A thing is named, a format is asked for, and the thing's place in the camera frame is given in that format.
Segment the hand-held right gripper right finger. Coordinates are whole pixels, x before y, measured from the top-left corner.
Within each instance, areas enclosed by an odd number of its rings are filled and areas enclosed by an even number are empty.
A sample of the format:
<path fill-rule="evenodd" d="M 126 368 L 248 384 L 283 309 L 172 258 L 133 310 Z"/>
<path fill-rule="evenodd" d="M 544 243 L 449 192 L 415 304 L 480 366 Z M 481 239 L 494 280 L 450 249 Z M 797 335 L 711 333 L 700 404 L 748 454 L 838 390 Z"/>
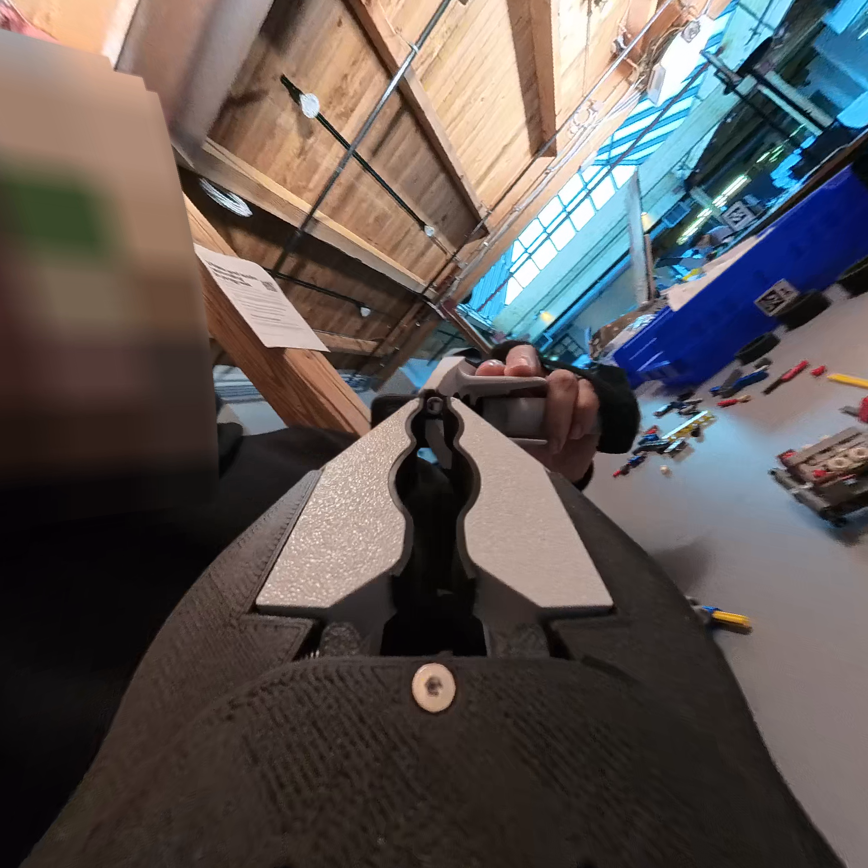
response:
<path fill-rule="evenodd" d="M 613 599 L 548 472 L 522 446 L 450 398 L 452 445 L 471 472 L 458 552 L 481 621 L 553 621 L 610 613 Z"/>

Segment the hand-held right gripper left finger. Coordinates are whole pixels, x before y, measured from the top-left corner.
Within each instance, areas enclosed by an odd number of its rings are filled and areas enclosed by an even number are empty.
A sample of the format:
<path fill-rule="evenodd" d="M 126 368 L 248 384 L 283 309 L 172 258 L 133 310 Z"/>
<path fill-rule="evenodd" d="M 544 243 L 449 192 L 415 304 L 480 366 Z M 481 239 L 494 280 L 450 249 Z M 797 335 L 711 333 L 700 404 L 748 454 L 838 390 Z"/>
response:
<path fill-rule="evenodd" d="M 327 463 L 257 599 L 259 613 L 319 621 L 387 621 L 412 521 L 396 473 L 412 458 L 413 398 Z"/>

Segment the grey lego suspension assembly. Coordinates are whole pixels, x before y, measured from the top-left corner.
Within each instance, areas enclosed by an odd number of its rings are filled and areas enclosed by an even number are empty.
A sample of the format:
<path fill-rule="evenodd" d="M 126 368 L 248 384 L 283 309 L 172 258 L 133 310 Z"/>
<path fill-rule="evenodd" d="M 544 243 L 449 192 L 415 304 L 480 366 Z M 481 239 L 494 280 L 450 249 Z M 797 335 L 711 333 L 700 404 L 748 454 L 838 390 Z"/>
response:
<path fill-rule="evenodd" d="M 697 619 L 700 621 L 700 618 L 694 612 L 693 607 L 695 605 L 704 605 L 704 606 L 710 606 L 710 605 L 702 604 L 699 600 L 697 600 L 696 598 L 691 597 L 691 596 L 687 597 L 687 601 L 688 601 L 693 613 L 695 614 Z M 703 624 L 700 621 L 700 623 L 702 624 L 703 627 L 705 627 L 709 630 L 725 630 L 725 631 L 734 632 L 734 633 L 738 633 L 738 634 L 744 634 L 744 635 L 750 634 L 753 631 L 753 624 L 747 616 L 740 614 L 740 613 L 733 613 L 731 611 L 720 609 L 719 607 L 716 607 L 716 606 L 710 606 L 710 607 L 715 607 L 717 611 L 714 615 L 714 619 L 713 619 L 713 622 L 711 624 Z"/>

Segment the scatter of loose lego pieces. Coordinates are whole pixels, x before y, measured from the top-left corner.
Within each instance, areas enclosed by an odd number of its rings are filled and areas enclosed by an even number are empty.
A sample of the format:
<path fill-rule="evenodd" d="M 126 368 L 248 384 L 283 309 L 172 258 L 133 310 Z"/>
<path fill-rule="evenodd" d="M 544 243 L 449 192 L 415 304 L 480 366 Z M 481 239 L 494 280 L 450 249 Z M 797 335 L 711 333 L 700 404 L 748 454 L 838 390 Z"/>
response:
<path fill-rule="evenodd" d="M 717 410 L 752 400 L 750 390 L 768 379 L 770 367 L 771 360 L 761 358 L 749 371 L 733 369 L 721 384 L 710 388 L 708 396 L 687 391 L 669 399 L 654 410 L 656 421 L 640 431 L 629 458 L 612 472 L 612 478 L 628 476 L 652 456 L 673 458 L 688 450 L 704 438 Z"/>

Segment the red and black lego axle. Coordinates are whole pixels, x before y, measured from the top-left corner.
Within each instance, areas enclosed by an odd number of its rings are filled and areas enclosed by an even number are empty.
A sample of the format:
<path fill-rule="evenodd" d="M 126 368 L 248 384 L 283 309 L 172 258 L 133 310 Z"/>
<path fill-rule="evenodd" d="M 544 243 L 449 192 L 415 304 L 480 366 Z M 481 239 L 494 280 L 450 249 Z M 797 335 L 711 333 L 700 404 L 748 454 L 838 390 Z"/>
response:
<path fill-rule="evenodd" d="M 763 395 L 767 396 L 774 392 L 777 388 L 782 385 L 785 385 L 789 382 L 792 382 L 799 374 L 805 371 L 809 366 L 809 361 L 807 359 L 799 361 L 796 365 L 788 369 L 782 375 L 780 375 L 774 382 L 770 385 L 767 385 L 763 390 Z"/>

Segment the grey lego chassis assembly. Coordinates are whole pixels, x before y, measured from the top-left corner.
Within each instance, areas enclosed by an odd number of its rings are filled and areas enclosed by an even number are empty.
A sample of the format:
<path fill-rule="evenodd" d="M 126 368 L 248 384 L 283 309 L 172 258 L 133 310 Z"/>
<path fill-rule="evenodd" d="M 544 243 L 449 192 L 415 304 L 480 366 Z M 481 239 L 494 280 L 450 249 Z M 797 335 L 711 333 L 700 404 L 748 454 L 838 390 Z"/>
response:
<path fill-rule="evenodd" d="M 834 528 L 867 507 L 867 434 L 852 426 L 777 456 L 768 473 L 793 499 Z"/>

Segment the person's left hand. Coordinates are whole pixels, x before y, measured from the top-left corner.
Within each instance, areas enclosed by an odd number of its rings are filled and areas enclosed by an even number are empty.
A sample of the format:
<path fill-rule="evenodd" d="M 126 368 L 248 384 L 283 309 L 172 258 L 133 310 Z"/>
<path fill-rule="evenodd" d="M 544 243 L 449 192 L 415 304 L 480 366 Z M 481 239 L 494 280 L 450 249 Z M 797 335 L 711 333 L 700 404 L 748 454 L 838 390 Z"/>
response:
<path fill-rule="evenodd" d="M 600 439 L 599 400 L 589 381 L 565 370 L 547 373 L 537 350 L 529 344 L 509 349 L 505 361 L 483 361 L 476 375 L 544 377 L 548 384 L 543 426 L 547 444 L 527 446 L 525 451 L 571 483 L 585 480 Z"/>

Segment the white paper notice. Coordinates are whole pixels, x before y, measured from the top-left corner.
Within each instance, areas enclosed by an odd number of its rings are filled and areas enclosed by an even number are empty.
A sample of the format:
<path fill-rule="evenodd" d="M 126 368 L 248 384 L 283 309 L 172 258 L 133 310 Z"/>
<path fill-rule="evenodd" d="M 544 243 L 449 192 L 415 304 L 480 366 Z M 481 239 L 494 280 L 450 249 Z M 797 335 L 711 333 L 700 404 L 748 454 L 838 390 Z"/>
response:
<path fill-rule="evenodd" d="M 261 266 L 194 244 L 201 264 L 268 349 L 327 353 L 328 348 Z"/>

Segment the black and white tag sign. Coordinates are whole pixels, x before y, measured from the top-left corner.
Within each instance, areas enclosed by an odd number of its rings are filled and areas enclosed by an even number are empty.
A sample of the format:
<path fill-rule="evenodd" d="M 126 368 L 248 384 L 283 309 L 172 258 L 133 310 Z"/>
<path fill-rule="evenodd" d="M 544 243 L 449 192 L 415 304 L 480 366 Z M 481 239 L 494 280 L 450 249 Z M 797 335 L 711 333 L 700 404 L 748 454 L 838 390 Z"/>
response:
<path fill-rule="evenodd" d="M 799 295 L 799 289 L 786 278 L 782 278 L 754 298 L 754 306 L 765 316 L 777 318 Z"/>

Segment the large blue bin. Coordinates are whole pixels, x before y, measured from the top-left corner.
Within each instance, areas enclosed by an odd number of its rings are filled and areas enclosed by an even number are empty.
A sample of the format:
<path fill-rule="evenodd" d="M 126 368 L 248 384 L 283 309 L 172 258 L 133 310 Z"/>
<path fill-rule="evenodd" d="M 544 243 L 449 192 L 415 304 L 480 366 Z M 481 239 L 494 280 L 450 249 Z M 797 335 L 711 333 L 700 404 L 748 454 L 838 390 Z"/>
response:
<path fill-rule="evenodd" d="M 667 307 L 613 353 L 632 388 L 700 385 L 735 353 L 773 331 L 754 306 L 786 278 L 800 292 L 824 290 L 867 252 L 866 161 L 843 168 L 764 232 L 672 286 Z"/>

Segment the round white ceiling light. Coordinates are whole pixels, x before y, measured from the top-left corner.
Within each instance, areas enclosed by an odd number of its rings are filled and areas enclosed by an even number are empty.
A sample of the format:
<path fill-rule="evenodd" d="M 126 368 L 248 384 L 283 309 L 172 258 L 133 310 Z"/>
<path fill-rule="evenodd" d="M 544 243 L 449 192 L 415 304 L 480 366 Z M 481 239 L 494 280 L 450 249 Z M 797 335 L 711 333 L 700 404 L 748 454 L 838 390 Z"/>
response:
<path fill-rule="evenodd" d="M 198 183 L 202 193 L 225 211 L 243 219 L 253 217 L 254 211 L 251 206 L 236 193 L 224 189 L 205 177 L 200 177 Z"/>

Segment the wooden post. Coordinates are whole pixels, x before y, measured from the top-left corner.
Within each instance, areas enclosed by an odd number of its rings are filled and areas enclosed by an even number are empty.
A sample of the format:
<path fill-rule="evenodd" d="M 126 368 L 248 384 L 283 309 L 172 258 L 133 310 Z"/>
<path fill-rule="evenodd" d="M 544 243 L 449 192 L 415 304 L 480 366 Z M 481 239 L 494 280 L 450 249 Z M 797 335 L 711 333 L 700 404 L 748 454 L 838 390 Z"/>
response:
<path fill-rule="evenodd" d="M 193 244 L 235 256 L 187 196 Z M 208 331 L 286 425 L 363 435 L 370 413 L 325 353 L 268 349 L 243 321 L 198 259 Z"/>

